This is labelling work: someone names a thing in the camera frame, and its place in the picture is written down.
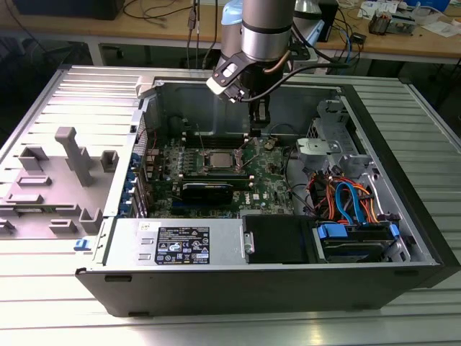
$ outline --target metal slotted surface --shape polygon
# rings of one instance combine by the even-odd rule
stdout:
[[[142,74],[157,71],[72,68],[59,76],[57,83],[61,85],[42,105],[46,111],[40,110],[38,119],[45,121],[31,124],[33,132],[26,136],[46,142],[48,137],[36,135],[52,133],[57,122],[72,121],[78,123],[77,131],[80,127],[92,150],[116,146],[119,142],[115,136],[128,126],[128,113],[136,101],[135,81]],[[461,183],[456,179],[461,173],[461,156],[457,138],[411,86],[396,79],[308,78],[313,83],[355,86],[461,260]],[[95,110],[97,121],[91,122]],[[106,144],[95,136],[103,137]],[[14,157],[7,157],[2,174],[5,162],[11,167],[18,164]],[[113,345],[461,345],[461,275],[431,290],[406,293],[380,311],[120,319],[107,314],[74,278],[75,268],[84,267],[91,255],[75,255],[72,248],[72,240],[0,241],[2,345],[26,345],[37,340],[46,340],[48,345],[62,345],[65,340],[67,345],[79,346],[90,340],[91,345],[96,343],[93,340]],[[206,303],[200,293],[191,290],[191,294],[191,298]]]

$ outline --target green circuit board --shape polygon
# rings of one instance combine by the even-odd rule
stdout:
[[[251,188],[235,190],[231,204],[219,207],[173,208],[178,199],[181,172],[200,172],[206,165],[202,149],[184,148],[178,140],[161,145],[161,158],[150,181],[154,203],[151,218],[240,218],[248,213],[293,214],[290,193],[282,175],[282,147],[272,150],[264,147],[265,140],[251,139],[241,150],[245,173],[254,176]],[[232,153],[233,149],[205,150],[207,155],[219,151]]]

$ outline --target black cable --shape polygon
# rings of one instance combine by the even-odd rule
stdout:
[[[335,20],[337,20],[337,21],[339,21],[339,22],[343,22],[344,25],[346,25],[346,33],[347,33],[347,35],[348,35],[349,37],[351,37],[351,35],[352,35],[352,33],[353,33],[354,31],[352,30],[351,25],[350,25],[348,22],[346,22],[346,17],[344,16],[344,12],[342,11],[341,7],[338,7],[338,11],[339,11],[339,14],[341,15],[341,17],[343,17],[343,20],[342,20],[342,21],[341,21],[340,19],[335,19]]]
[[[189,35],[187,36],[187,45],[186,45],[186,57],[187,57],[187,68],[188,69],[190,69],[189,46],[190,46],[191,37],[192,37],[192,29],[189,29]]]
[[[41,50],[43,50],[44,53],[48,53],[48,51],[45,49],[45,47],[42,46],[40,41],[37,40],[37,38],[35,38],[35,36],[32,35],[32,33],[24,25],[22,25],[21,22],[16,18],[16,16],[14,15],[12,9],[9,7],[8,1],[4,0],[4,3],[5,3],[5,6],[6,6],[6,9],[8,10],[9,14],[12,16],[12,18],[16,22],[16,24],[18,24],[21,27],[21,29],[23,29],[30,36],[30,38],[32,38],[37,43],[37,45],[40,47]]]
[[[128,2],[126,5],[124,5],[123,7],[123,13],[126,14],[127,16],[131,17],[131,18],[134,18],[134,19],[155,19],[155,18],[162,18],[162,17],[166,17],[166,16],[169,16],[171,14],[175,14],[177,12],[180,12],[180,11],[184,11],[186,9],[191,9],[192,6],[188,6],[188,7],[183,7],[182,9],[176,9],[174,11],[171,11],[171,12],[168,12],[168,13],[164,13],[164,14],[159,14],[157,16],[149,16],[149,15],[145,15],[145,16],[142,16],[142,17],[139,17],[139,16],[135,16],[133,14],[130,14],[127,12],[127,8],[131,5],[131,4],[134,4],[135,2],[137,2],[138,0],[131,0],[130,2]]]
[[[293,189],[297,186],[299,186],[300,184],[296,184],[295,186],[291,186],[290,183],[288,182],[288,162],[290,162],[290,157],[291,157],[291,154],[292,152],[295,150],[296,148],[296,144],[294,144],[291,149],[290,149],[290,152],[288,154],[288,157],[287,157],[287,161],[285,162],[285,167],[283,169],[283,175],[284,175],[284,178],[285,178],[285,183],[287,184],[288,186],[288,190],[292,193],[293,196],[295,196],[295,198],[297,200],[299,200],[308,210],[309,212],[314,216],[314,217],[317,217],[317,215],[314,213],[313,209],[311,208],[311,206],[304,201],[303,198],[301,198],[296,192],[293,191]]]
[[[218,38],[218,0],[215,0],[215,37],[213,39],[213,43],[208,48],[207,53],[205,54],[205,57],[203,58],[202,70],[205,70],[205,67],[207,65],[207,58],[209,54],[211,53],[211,50],[213,49],[213,47],[215,47],[217,38]]]
[[[269,130],[269,133],[267,134],[269,137],[272,137],[272,131],[275,129],[275,128],[278,128],[279,126],[286,126],[288,128],[291,129],[291,131],[293,131],[293,133],[295,133],[296,135],[298,136],[301,136],[300,133],[295,129],[295,127],[289,123],[278,123],[278,124],[275,124],[274,126],[272,126]]]
[[[296,75],[296,74],[298,74],[300,72],[307,71],[307,70],[313,70],[315,68],[328,68],[328,67],[331,67],[331,68],[348,68],[348,67],[350,67],[350,65],[345,64],[345,63],[316,63],[314,65],[300,67],[300,68],[297,68],[294,71],[291,71],[289,74],[285,75],[282,79],[280,79],[277,83],[275,83],[270,88],[268,88],[268,90],[266,90],[265,92],[263,92],[263,93],[261,93],[259,95],[256,95],[255,97],[250,97],[248,99],[241,99],[240,97],[238,97],[237,100],[239,102],[253,102],[253,101],[256,101],[257,99],[261,99],[262,97],[264,97],[264,96],[270,94],[271,92],[273,92],[274,90],[278,89],[288,79],[290,79],[291,77],[293,77],[294,75]]]
[[[197,46],[195,47],[195,68],[199,69],[199,42],[200,42],[200,0],[197,0]]]
[[[292,28],[293,30],[295,31],[295,34],[297,35],[297,37],[301,40],[302,43],[304,43],[304,45],[306,47],[309,47],[309,48],[312,48],[314,49],[315,53],[324,58],[325,60],[331,62],[331,63],[338,63],[337,60],[333,59],[333,58],[330,58],[328,55],[326,54],[323,54],[322,52],[320,52],[317,48],[315,48],[313,45],[311,45],[303,36],[303,34],[301,33],[301,31],[298,29],[297,25],[295,22],[293,22],[293,25],[292,25]]]

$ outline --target warning label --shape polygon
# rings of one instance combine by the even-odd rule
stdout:
[[[210,264],[210,228],[158,228],[156,263],[158,265]]]

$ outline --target desk leg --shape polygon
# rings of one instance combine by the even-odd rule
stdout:
[[[91,59],[93,60],[93,65],[105,66],[106,62],[104,61],[104,55],[99,43],[96,40],[87,40],[86,44],[88,45],[89,53],[91,55]]]

